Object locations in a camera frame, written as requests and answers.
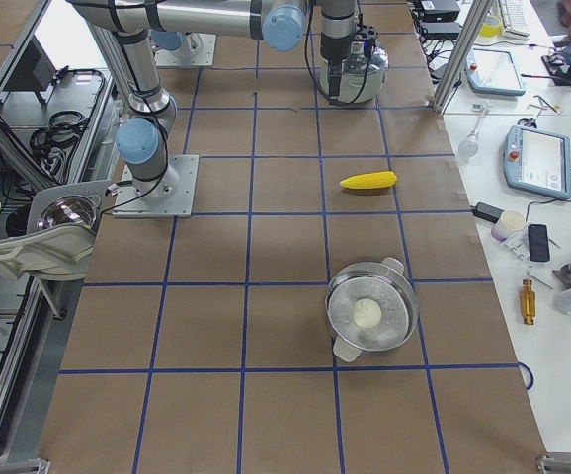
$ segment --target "aluminum rail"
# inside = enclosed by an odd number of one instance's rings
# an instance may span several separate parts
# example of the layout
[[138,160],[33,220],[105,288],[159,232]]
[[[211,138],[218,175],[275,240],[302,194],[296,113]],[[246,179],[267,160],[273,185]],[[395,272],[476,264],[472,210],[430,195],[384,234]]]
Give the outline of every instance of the aluminum rail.
[[452,87],[454,87],[454,84],[458,80],[459,73],[463,70],[465,58],[472,49],[474,40],[481,29],[481,25],[483,25],[485,16],[490,11],[492,2],[493,0],[475,0],[472,2],[470,11],[467,14],[467,19],[463,23],[461,34],[450,55],[444,76],[442,76],[442,80],[435,91],[432,103],[435,112],[442,113],[446,108]]

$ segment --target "black phone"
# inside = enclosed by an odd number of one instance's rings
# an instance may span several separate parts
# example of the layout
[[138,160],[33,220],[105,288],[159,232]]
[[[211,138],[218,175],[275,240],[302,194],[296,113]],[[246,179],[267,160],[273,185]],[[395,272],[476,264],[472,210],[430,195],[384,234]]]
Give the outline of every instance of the black phone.
[[527,228],[530,239],[530,260],[532,262],[548,262],[549,238],[544,224],[530,224]]

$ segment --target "table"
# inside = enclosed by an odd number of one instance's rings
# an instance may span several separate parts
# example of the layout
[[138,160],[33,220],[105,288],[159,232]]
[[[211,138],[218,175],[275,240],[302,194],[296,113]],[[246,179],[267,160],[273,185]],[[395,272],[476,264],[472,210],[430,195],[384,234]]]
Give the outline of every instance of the table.
[[[58,472],[535,472],[543,446],[407,6],[363,10],[393,67],[354,110],[314,93],[302,47],[218,38],[213,70],[161,74],[170,149],[201,154],[195,213],[102,220],[41,439]],[[337,185],[389,166],[387,193]],[[420,328],[342,363],[327,283],[389,255],[410,264]]]
[[[535,12],[528,8],[526,18],[532,27],[530,42],[547,44],[549,38]],[[546,54],[545,49],[526,46],[505,48],[512,52],[521,72],[546,74],[540,61],[540,57]],[[469,164],[460,167],[471,203],[483,201],[525,214],[528,203],[533,200],[546,200],[544,197],[517,192],[507,187],[502,173],[501,147],[509,128],[518,119],[531,117],[535,113],[535,109],[528,109],[528,104],[538,103],[534,98],[536,94],[540,94],[552,104],[559,105],[563,111],[560,116],[552,111],[542,113],[537,121],[538,127],[571,138],[571,88],[556,87],[548,79],[524,81],[528,90],[524,96],[518,98],[478,97],[464,84],[446,110],[445,122],[450,142],[456,149],[476,123],[477,116],[472,114],[471,105],[483,104],[486,98],[493,103],[493,108],[480,131],[479,152]],[[533,264],[535,271],[542,275],[544,280],[551,282],[554,289],[549,290],[537,281],[533,283],[537,318],[532,327],[523,324],[518,299],[529,261],[517,260],[510,251],[499,245],[490,234],[489,223],[477,219],[476,226],[517,358],[530,366],[535,377],[535,386],[529,391],[529,396],[542,440],[549,451],[571,451],[571,317],[557,313],[550,304],[552,296],[561,289],[560,283],[550,271],[571,262],[571,203],[532,206],[530,220],[546,224],[549,236],[561,247],[550,246],[549,263]]]

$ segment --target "black device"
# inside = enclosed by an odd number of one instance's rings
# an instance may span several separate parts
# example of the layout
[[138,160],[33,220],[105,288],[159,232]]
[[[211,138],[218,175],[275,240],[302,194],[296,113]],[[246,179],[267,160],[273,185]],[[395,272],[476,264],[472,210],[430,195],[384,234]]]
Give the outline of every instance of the black device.
[[546,56],[542,56],[540,59],[542,60],[542,64],[544,64],[546,72],[548,72],[549,76],[551,76],[554,85],[571,85],[569,83],[571,80],[571,77],[569,76],[570,66],[566,63],[560,54],[548,54]]
[[413,5],[425,23],[454,22],[459,17],[460,8],[455,0],[414,0]]
[[493,205],[486,204],[485,202],[478,202],[475,207],[472,208],[472,214],[479,219],[487,220],[496,224],[496,222],[501,217],[503,209],[494,207]]
[[55,66],[36,37],[22,53],[11,77],[4,87],[6,92],[43,92],[48,89],[55,74]]
[[548,262],[549,238],[544,224],[530,224],[527,227],[527,235],[530,239],[530,260],[532,262]]
[[422,23],[422,35],[426,40],[456,40],[461,34],[457,22]]

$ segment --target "metal bowl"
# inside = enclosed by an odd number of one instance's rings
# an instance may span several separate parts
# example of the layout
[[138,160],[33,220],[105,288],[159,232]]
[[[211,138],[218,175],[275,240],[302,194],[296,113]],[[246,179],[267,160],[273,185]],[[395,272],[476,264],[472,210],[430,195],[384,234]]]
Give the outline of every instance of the metal bowl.
[[[342,269],[330,281],[325,300],[327,315],[336,334],[361,351],[388,351],[404,344],[417,325],[417,297],[401,270],[401,263],[359,262]],[[355,324],[354,304],[368,298],[381,310],[381,321],[371,328]]]
[[97,220],[97,207],[82,196],[67,196],[47,207],[38,219],[38,230],[59,224],[76,223],[91,228]]

